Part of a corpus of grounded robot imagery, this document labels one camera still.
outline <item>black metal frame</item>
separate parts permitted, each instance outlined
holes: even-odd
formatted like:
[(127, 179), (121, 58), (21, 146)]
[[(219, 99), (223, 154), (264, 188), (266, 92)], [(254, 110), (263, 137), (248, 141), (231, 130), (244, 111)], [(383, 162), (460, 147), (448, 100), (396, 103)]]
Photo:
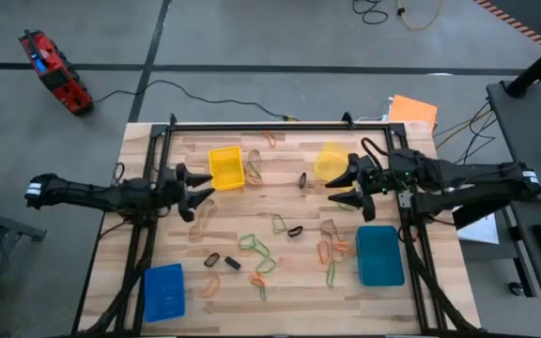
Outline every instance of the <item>black metal frame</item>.
[[(400, 123), (390, 123), (390, 124), (355, 124), (349, 118), (349, 115), (344, 115), (344, 121), (346, 122), (334, 122), (334, 123), (222, 123), (222, 124), (178, 124), (174, 116), (171, 117), (171, 123), (168, 125), (156, 124), (151, 127), (149, 135), (149, 143), (147, 146), (147, 157), (146, 163), (144, 166), (143, 177), (150, 179), (151, 170), (153, 168), (156, 143), (160, 136), (164, 136), (164, 144), (162, 145), (162, 155), (160, 160), (160, 170), (158, 174), (158, 181), (160, 181), (160, 173), (162, 172), (162, 167), (167, 163), (168, 155), (170, 153), (170, 142), (171, 136), (174, 131), (349, 131), (349, 130), (359, 130), (359, 131), (383, 131), (386, 138), (386, 143), (388, 150), (395, 149), (394, 137), (398, 138), (399, 144), (401, 147), (408, 147), (408, 141), (406, 136), (406, 130), (404, 124)], [(433, 281), (436, 281), (437, 274), (435, 272), (435, 266), (433, 263), (433, 258), (431, 256), (431, 248), (429, 246), (428, 235), (425, 229), (425, 226), (421, 223), (418, 223), (418, 220), (415, 220), (412, 214), (410, 206), (406, 206), (406, 203), (402, 200), (399, 195), (396, 195), (398, 202), (398, 209), (400, 214), (401, 226), (404, 227), (404, 238), (405, 241), (409, 242), (410, 245), (406, 246), (407, 257), (409, 258), (409, 271), (410, 271), (410, 280), (412, 286), (412, 294), (414, 297), (415, 307), (417, 315), (419, 318), (419, 326), (421, 333), (432, 330), (429, 328), (427, 322), (427, 313), (425, 308), (424, 295), (421, 288), (421, 280), (419, 278), (419, 265), (411, 262), (412, 258), (419, 259), (418, 255), (412, 245), (412, 234), (410, 232), (411, 226), (416, 226), (419, 229), (419, 239), (421, 243), (421, 248), (424, 255), (424, 262), (421, 266), (427, 267), (425, 277), (429, 276)], [(149, 268), (151, 256), (153, 255), (154, 242), (156, 237), (157, 230), (157, 221), (158, 216), (155, 213), (148, 215), (143, 215), (144, 218), (141, 222), (137, 223), (131, 233), (131, 242), (129, 244), (129, 252), (127, 255), (127, 263), (125, 266), (125, 273), (123, 278), (123, 286), (118, 295), (120, 295), (123, 290), (127, 297), (124, 300), (120, 301), (120, 304), (116, 304), (117, 312), (114, 315), (116, 317), (116, 323), (113, 331), (104, 332), (101, 330), (98, 331), (81, 331), (78, 332), (78, 325), (82, 315), (83, 307), (85, 304), (85, 295), (86, 290), (88, 289), (88, 283), (90, 280), (90, 272), (86, 277), (85, 286), (83, 290), (83, 296), (79, 303), (79, 308), (76, 313), (74, 325), (72, 328), (71, 335), (81, 336), (81, 337), (126, 337), (126, 336), (139, 336), (143, 326), (143, 312), (145, 308), (145, 299), (144, 299), (144, 285), (143, 283), (139, 286), (139, 293), (137, 296), (136, 302), (136, 311), (133, 319), (132, 328), (125, 329), (126, 313), (128, 306), (128, 294), (132, 290), (132, 285), (134, 285), (135, 278), (140, 276), (135, 276), (135, 273), (142, 275), (143, 270)], [(143, 270), (138, 270), (135, 267), (135, 261), (137, 259), (137, 247), (139, 243), (139, 238), (141, 236), (142, 229), (147, 229), (147, 240), (145, 244), (144, 252), (142, 253), (140, 262), (146, 259), (146, 263), (141, 267), (145, 268)], [(95, 260), (95, 253), (97, 251), (97, 245), (91, 259), (91, 267), (93, 268), (93, 263)], [(436, 313), (438, 330), (446, 329), (446, 321), (444, 316), (444, 311), (441, 308), (441, 305), (438, 302), (438, 299), (431, 294), (431, 299), (433, 301), (434, 311)], [(118, 296), (113, 300), (113, 304), (108, 308), (110, 310), (115, 302), (118, 301)]]

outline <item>desk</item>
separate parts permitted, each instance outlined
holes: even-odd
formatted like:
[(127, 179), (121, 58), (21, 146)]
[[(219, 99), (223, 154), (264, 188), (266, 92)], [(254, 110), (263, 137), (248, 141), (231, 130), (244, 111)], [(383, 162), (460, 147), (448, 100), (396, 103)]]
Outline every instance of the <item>desk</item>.
[[(126, 165), (125, 178), (140, 177), (146, 157), (150, 124), (130, 124), (125, 132), (119, 160)], [(409, 147), (436, 156), (429, 129), (424, 123), (406, 126)], [(317, 258), (321, 221), (334, 219), (346, 241), (354, 242), (363, 224), (361, 212), (341, 209), (327, 199), (332, 190), (313, 174), (315, 159), (325, 142), (335, 142), (360, 154), (364, 136), (385, 148), (385, 136), (378, 131), (273, 131), (276, 147), (270, 147), (261, 132), (254, 131), (175, 131), (169, 162), (185, 162), (194, 172), (208, 171), (208, 151), (239, 145), (246, 154), (261, 153), (264, 185), (215, 192), (210, 198), (217, 210), (209, 218), (205, 235), (189, 241), (184, 223), (175, 209), (159, 220), (153, 267), (180, 263), (185, 273), (187, 314), (182, 318), (144, 324), (143, 334), (163, 335), (263, 335), (263, 334), (380, 334), (417, 333), (415, 313), (404, 245), (400, 244), (406, 282), (398, 287), (361, 286), (355, 258), (337, 265), (334, 287), (325, 285), (326, 267)], [(381, 159), (387, 166), (386, 159)], [(298, 188), (302, 172), (308, 173), (303, 190)], [(393, 193), (375, 200), (377, 218), (373, 224), (399, 227)], [(280, 213), (287, 227), (301, 225), (299, 238), (272, 233), (271, 217)], [(114, 214), (106, 215), (102, 231), (120, 223)], [(96, 251), (85, 294), (79, 329), (92, 325), (121, 286), (130, 226), (118, 228), (104, 237)], [(248, 275), (260, 262), (257, 253), (240, 251), (242, 235), (255, 233), (269, 248), (278, 268), (266, 277), (268, 301), (261, 301), (258, 289)], [(438, 282), (457, 309), (479, 327), (469, 278), (453, 226), (431, 224), (428, 235)], [(230, 255), (241, 263), (234, 271), (219, 261), (212, 269), (204, 267), (209, 254)], [(199, 296), (211, 276), (219, 274), (221, 287), (209, 300)], [(435, 327), (431, 306), (430, 324)], [(129, 311), (127, 325), (131, 324)]]
[[(526, 161), (541, 181), (541, 84), (532, 85), (523, 99), (509, 97), (501, 84), (489, 85), (487, 93), (513, 160)], [(541, 224), (541, 201), (516, 202), (511, 208), (541, 288), (541, 248), (532, 230)]]

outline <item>yellow container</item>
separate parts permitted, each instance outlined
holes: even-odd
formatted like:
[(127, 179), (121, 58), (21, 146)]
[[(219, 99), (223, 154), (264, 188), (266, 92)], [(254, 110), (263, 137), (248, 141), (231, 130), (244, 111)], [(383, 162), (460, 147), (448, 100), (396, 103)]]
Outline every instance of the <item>yellow container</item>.
[[(325, 182), (340, 177), (348, 168), (348, 154), (350, 152), (343, 146), (326, 143), (315, 161), (315, 175)], [(349, 191), (351, 188), (350, 186), (344, 190)]]
[(241, 163), (241, 149), (238, 146), (212, 149), (208, 156), (210, 173), (214, 176), (212, 188), (228, 190), (243, 186), (245, 177)]

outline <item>gray concrete floor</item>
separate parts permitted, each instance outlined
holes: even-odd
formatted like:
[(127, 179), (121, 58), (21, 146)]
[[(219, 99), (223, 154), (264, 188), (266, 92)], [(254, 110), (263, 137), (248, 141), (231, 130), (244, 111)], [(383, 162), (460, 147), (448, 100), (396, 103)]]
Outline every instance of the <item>gray concrete floor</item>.
[[(104, 0), (52, 4), (0, 1), (0, 62), (24, 61), (16, 38), (42, 29), (76, 63), (142, 63), (162, 0)], [(363, 25), (347, 0), (175, 0), (167, 17), (157, 64), (245, 64), (442, 68), (524, 68), (541, 49), (471, 0), (444, 2), (431, 28), (409, 32), (391, 15), (383, 25)], [(391, 13), (393, 1), (381, 6)], [(421, 21), (431, 12), (410, 5)], [(134, 90), (139, 72), (82, 71), (94, 98)], [(378, 116), (385, 100), (401, 94), (440, 107), (438, 131), (471, 118), (500, 76), (221, 74), (154, 72), (209, 99), (255, 100), (270, 110), (308, 120), (335, 120), (345, 111)], [(40, 337), (67, 333), (83, 289), (101, 213), (57, 206), (24, 207), (33, 176), (54, 172), (107, 184), (116, 163), (132, 97), (114, 96), (92, 115), (77, 118), (57, 103), (27, 70), (0, 70), (0, 213), (48, 229), (46, 240), (22, 240), (0, 283), (0, 334)], [(146, 94), (139, 121), (271, 120), (253, 107), (208, 105), (164, 84)], [(506, 161), (498, 140), (472, 158)], [(469, 142), (461, 133), (439, 155), (456, 160)], [(506, 333), (541, 335), (541, 298), (507, 293), (512, 261), (469, 262), (473, 295), (483, 326)]]

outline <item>teal bin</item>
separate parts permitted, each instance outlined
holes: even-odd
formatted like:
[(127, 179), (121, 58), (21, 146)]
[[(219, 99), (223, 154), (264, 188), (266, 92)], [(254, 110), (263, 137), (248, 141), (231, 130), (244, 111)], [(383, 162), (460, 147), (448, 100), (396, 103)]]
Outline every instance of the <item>teal bin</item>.
[(356, 248), (363, 285), (404, 284), (398, 235), (393, 226), (361, 226), (356, 232)]

